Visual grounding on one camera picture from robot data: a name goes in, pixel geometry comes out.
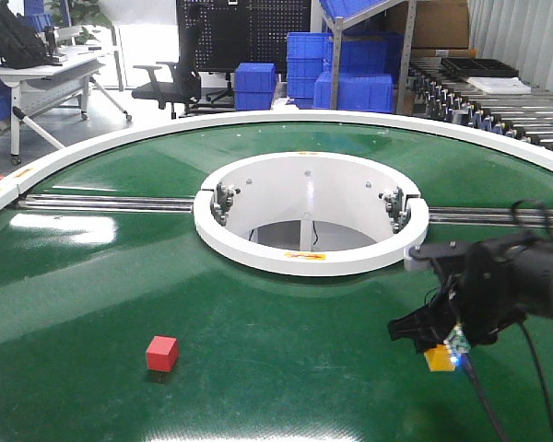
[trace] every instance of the black backpack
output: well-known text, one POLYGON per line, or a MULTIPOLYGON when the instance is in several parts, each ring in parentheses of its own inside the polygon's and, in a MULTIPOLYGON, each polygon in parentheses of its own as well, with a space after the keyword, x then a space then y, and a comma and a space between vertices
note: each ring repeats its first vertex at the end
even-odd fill
POLYGON ((49 64, 47 46, 33 28, 21 23, 0 0, 0 58, 4 66, 15 69, 49 64))

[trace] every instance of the metal roller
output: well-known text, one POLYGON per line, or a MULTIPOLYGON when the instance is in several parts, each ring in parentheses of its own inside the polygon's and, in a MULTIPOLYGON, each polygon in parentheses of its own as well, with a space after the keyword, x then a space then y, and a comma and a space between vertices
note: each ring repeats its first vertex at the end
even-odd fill
POLYGON ((501 134, 553 150, 553 92, 488 94, 453 76, 439 58, 413 60, 410 85, 432 119, 501 134))

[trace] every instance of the red cube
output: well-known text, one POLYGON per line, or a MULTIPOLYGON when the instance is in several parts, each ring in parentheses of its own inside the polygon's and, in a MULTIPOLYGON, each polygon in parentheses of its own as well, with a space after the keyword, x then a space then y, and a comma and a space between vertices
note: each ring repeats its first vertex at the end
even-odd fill
POLYGON ((178 340, 168 336, 154 336, 146 350, 147 368, 170 372, 178 359, 178 340))

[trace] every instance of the white table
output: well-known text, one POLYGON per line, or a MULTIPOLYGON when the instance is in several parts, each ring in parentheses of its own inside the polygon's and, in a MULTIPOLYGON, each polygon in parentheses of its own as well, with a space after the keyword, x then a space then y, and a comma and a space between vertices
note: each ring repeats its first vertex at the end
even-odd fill
MULTIPOLYGON (((67 60, 62 65, 43 65, 27 69, 12 69, 0 66, 0 79, 11 88, 11 107, 21 109, 28 117, 38 115, 55 106, 80 96, 80 113, 87 119, 88 90, 92 82, 104 95, 131 121, 131 115, 117 103, 111 95, 92 77, 104 66, 98 59, 107 52, 103 50, 90 51, 87 46, 69 46, 62 50, 67 60)), ((20 163, 20 122, 14 113, 10 117, 10 155, 12 163, 20 163)), ((62 145, 52 137, 49 139, 40 132, 47 141, 61 148, 62 145)))

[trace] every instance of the black tray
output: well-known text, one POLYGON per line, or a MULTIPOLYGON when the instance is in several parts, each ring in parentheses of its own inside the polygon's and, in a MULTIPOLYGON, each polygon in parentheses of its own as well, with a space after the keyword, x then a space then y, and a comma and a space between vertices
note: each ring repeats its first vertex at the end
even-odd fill
POLYGON ((442 66, 454 76, 494 76, 513 78, 518 76, 518 70, 499 60, 490 58, 456 58, 449 57, 441 60, 442 66))

